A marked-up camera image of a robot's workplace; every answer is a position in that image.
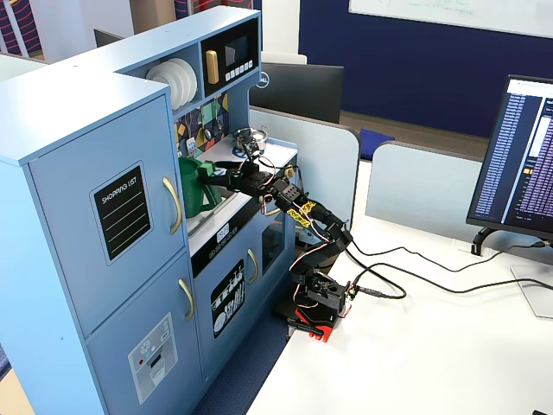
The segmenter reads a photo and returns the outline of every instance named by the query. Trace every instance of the blue cushion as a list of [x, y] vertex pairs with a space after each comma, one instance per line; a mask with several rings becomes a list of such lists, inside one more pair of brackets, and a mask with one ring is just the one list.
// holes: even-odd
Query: blue cushion
[[361, 158], [363, 160], [372, 160], [372, 155], [379, 145], [384, 141], [393, 141], [394, 137], [386, 136], [385, 134], [380, 134], [376, 131], [361, 129], [359, 133], [361, 137]]

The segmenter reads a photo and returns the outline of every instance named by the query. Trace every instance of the black robot arm segment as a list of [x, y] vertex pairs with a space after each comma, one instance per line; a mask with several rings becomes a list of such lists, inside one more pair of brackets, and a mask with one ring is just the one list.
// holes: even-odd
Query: black robot arm segment
[[302, 294], [305, 297], [332, 310], [341, 310], [346, 301], [349, 284], [339, 285], [320, 272], [317, 265], [344, 252], [352, 242], [352, 235], [345, 229], [344, 222], [319, 202], [309, 199], [288, 179], [259, 171], [259, 166], [251, 159], [242, 163], [217, 162], [215, 165], [227, 169], [226, 174], [200, 177], [201, 182], [223, 186], [260, 201], [274, 200], [277, 208], [302, 226], [310, 228], [319, 237], [321, 243], [301, 254], [289, 268], [291, 277], [295, 283], [303, 287]]

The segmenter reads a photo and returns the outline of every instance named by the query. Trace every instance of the shopping list sign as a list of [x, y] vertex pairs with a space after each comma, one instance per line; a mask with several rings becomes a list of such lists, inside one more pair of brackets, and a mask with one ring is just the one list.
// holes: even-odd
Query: shopping list sign
[[110, 261], [151, 228], [139, 165], [97, 191], [94, 202]]

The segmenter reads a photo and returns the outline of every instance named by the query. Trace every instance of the oven door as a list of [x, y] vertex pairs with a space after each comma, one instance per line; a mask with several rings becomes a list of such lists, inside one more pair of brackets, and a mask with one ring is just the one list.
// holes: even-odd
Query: oven door
[[259, 66], [258, 31], [251, 19], [201, 43], [206, 97]]

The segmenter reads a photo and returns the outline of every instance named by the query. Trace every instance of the cabinet handle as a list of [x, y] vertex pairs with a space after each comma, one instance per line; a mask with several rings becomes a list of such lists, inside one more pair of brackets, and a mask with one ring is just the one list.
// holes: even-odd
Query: cabinet handle
[[250, 255], [251, 260], [253, 261], [253, 266], [255, 268], [255, 271], [253, 273], [253, 277], [251, 277], [250, 281], [248, 281], [248, 284], [253, 284], [256, 282], [257, 275], [259, 274], [259, 265], [257, 265], [257, 259], [255, 253], [251, 249], [248, 249], [248, 255]]
[[184, 282], [184, 279], [179, 279], [179, 285], [182, 290], [186, 293], [188, 301], [190, 302], [190, 312], [184, 316], [184, 321], [187, 322], [194, 315], [194, 297], [192, 296], [192, 291], [187, 286], [187, 283]]
[[169, 181], [167, 177], [163, 177], [163, 186], [167, 189], [167, 191], [171, 194], [173, 197], [173, 201], [175, 202], [176, 207], [176, 222], [171, 226], [171, 234], [174, 234], [176, 231], [179, 230], [179, 227], [182, 223], [182, 206], [181, 201], [179, 201], [179, 195], [176, 193], [175, 188]]
[[280, 209], [273, 209], [270, 212], [266, 213], [265, 216], [272, 216], [273, 214], [277, 214], [280, 212]]

